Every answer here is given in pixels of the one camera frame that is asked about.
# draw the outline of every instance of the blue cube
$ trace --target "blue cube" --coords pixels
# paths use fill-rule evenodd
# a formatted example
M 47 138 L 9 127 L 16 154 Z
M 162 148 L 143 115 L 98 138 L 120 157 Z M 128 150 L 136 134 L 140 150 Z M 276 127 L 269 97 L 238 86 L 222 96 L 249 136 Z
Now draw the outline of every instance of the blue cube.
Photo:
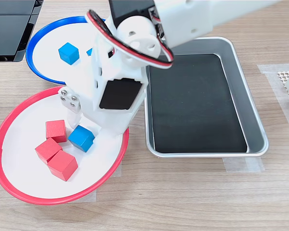
M 68 137 L 68 140 L 77 148 L 85 153 L 93 144 L 94 135 L 86 128 L 78 125 L 75 130 Z
M 79 59 L 78 48 L 67 42 L 59 49 L 60 58 L 66 63 L 72 65 Z
M 88 55 L 88 56 L 91 56 L 91 54 L 92 54 L 92 48 L 87 51 L 87 55 Z

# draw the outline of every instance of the white robotic arm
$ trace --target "white robotic arm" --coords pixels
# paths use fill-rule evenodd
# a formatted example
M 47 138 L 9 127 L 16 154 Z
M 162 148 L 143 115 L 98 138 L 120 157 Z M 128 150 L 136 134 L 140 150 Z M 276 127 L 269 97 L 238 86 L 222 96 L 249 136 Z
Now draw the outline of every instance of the white robotic arm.
M 92 61 L 80 71 L 82 79 L 66 81 L 59 91 L 63 105 L 70 109 L 70 126 L 74 128 L 85 116 L 114 134 L 124 133 L 145 98 L 146 66 L 170 68 L 171 47 L 275 2 L 110 0 L 112 15 L 105 23 L 89 11 L 85 17 L 96 31 Z M 158 59 L 161 51 L 167 61 Z

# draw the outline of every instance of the metal tray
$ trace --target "metal tray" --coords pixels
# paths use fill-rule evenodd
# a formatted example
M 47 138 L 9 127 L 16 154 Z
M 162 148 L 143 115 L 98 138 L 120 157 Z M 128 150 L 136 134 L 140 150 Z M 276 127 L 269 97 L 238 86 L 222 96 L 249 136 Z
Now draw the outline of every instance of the metal tray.
M 198 38 L 173 49 L 175 55 L 215 54 L 219 57 L 226 78 L 236 116 L 244 135 L 246 152 L 198 152 L 162 153 L 155 149 L 152 120 L 151 84 L 146 89 L 144 103 L 145 138 L 151 153 L 158 157 L 256 157 L 263 155 L 269 147 L 268 138 L 259 118 L 250 90 L 243 75 L 232 43 L 222 37 Z M 147 69 L 150 79 L 150 68 Z

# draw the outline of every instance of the wooden table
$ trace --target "wooden table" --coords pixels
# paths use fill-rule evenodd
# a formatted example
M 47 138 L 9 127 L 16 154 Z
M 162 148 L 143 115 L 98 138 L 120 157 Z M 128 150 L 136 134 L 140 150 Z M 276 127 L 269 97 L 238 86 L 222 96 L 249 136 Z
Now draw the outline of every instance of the wooden table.
M 108 2 L 46 1 L 34 33 L 60 18 L 102 17 Z M 144 109 L 130 126 L 122 177 L 97 190 L 96 202 L 29 205 L 0 185 L 0 231 L 195 230 L 289 231 L 289 125 L 257 64 L 289 63 L 289 0 L 214 29 L 230 39 L 270 141 L 262 173 L 227 173 L 222 159 L 158 159 L 145 146 Z M 54 84 L 26 61 L 0 63 L 0 124 L 29 96 Z

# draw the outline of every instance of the red cube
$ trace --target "red cube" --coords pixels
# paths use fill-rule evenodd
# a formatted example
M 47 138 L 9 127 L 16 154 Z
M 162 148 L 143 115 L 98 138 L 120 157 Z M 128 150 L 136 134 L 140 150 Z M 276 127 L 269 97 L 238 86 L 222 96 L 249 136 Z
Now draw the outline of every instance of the red cube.
M 59 151 L 47 165 L 53 175 L 64 181 L 67 181 L 78 168 L 76 158 L 64 151 Z
M 35 149 L 39 158 L 45 164 L 47 164 L 60 150 L 62 150 L 62 147 L 57 144 L 57 142 L 54 141 L 52 138 L 49 138 L 47 141 L 43 142 Z
M 64 120 L 46 122 L 46 139 L 53 138 L 57 143 L 66 142 L 66 124 Z

